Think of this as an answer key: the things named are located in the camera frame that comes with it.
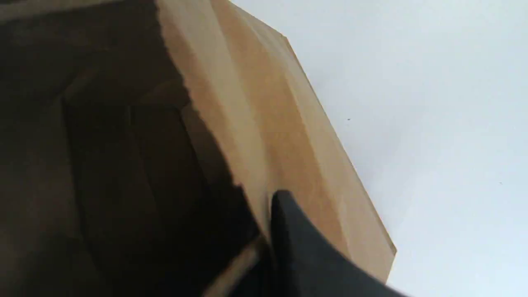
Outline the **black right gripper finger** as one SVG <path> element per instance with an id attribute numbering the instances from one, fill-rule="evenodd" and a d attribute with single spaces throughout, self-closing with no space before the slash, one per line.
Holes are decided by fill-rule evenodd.
<path id="1" fill-rule="evenodd" d="M 311 223 L 290 191 L 271 201 L 270 231 L 280 297 L 399 297 L 349 261 Z"/>

